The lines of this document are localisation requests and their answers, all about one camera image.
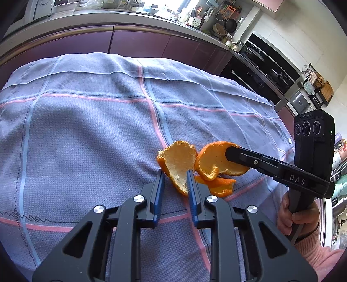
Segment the hand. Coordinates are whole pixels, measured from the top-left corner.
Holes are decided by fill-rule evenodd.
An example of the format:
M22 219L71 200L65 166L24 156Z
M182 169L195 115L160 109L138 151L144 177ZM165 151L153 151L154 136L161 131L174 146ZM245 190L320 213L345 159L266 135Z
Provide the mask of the hand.
M291 233L291 226L293 223L305 224L299 237L306 237L313 233L319 223L319 209L315 202L309 206L308 209L292 214L289 209L289 196L288 192L284 194L280 210L277 215L277 228L284 234Z

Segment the black thread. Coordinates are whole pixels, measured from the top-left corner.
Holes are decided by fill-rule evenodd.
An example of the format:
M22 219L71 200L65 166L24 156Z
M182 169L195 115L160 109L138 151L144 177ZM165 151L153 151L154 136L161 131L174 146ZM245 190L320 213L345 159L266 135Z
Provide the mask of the black thread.
M10 213L10 212L7 212L7 211L0 211L0 214L1 215L8 215L8 216L11 216L11 217L14 217L16 218L16 214L13 212L13 213ZM41 219L39 216L32 216L32 215L20 215L20 214L17 214L17 217L20 217L20 218L26 218L27 220L33 222L42 222L42 223L45 223L45 222L49 222L49 223L79 223L79 221L53 221L53 220L50 220L50 219Z
M187 210L187 209L180 209L180 210L176 210L176 211L171 211L171 212L168 212L168 213L160 214L160 216L166 215L166 214L178 213L178 212L182 212L182 211L185 211L185 210Z

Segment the kitchen appliance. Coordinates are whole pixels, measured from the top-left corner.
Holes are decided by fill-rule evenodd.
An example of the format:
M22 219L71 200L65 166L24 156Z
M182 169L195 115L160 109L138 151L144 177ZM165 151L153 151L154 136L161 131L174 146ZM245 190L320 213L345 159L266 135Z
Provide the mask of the kitchen appliance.
M77 4L78 4L78 1L53 6L51 13L55 14L60 12L73 12L76 9Z
M54 0L29 0L26 4L26 8L15 18L5 33L5 36L34 20L49 16L53 5Z
M293 95L293 97L291 97L290 103L299 115L305 113L310 106L300 91L298 91Z

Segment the cabinet door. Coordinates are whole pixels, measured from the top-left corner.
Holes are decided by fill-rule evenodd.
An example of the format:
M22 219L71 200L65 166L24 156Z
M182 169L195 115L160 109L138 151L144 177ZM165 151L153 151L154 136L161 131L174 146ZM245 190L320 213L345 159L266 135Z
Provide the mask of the cabinet door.
M110 54L132 58L161 58L170 36L141 31L114 31Z
M189 65L198 45L199 42L192 39L170 36L162 58L172 59Z
M0 67L0 89L6 84L13 71L30 62L64 54L107 53L111 37L112 31L84 33L56 39L29 49Z
M292 111L285 105L277 114L286 126L291 137L294 138L294 115Z
M207 65L215 49L215 46L212 44L199 43L189 62L189 65L198 69L205 69L205 66Z
M221 64L221 61L223 60L223 58L226 55L226 50L220 49L220 48L215 48L213 54L211 55L210 59L208 60L204 71L210 73L210 74L214 74L214 75L219 75L223 68L221 70L219 70L219 66Z
M253 0L272 10L274 13L278 10L284 0Z

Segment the pot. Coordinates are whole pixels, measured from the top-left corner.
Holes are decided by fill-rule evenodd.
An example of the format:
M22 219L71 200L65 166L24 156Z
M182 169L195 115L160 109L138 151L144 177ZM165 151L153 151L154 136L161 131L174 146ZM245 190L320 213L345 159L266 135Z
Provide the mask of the pot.
M230 49L235 51L235 52L239 52L241 50L242 46L236 45L235 43L232 43L230 46Z
M243 43L242 41L241 44L243 45L241 53L244 53L247 56L247 58L249 58L253 63L255 63L258 66L264 63L263 57L257 51L250 47L247 47L245 43Z
M284 79L282 74L278 74L275 72L273 69L270 70L270 76L271 78L278 84L280 87L281 91L285 93L289 89L289 85Z

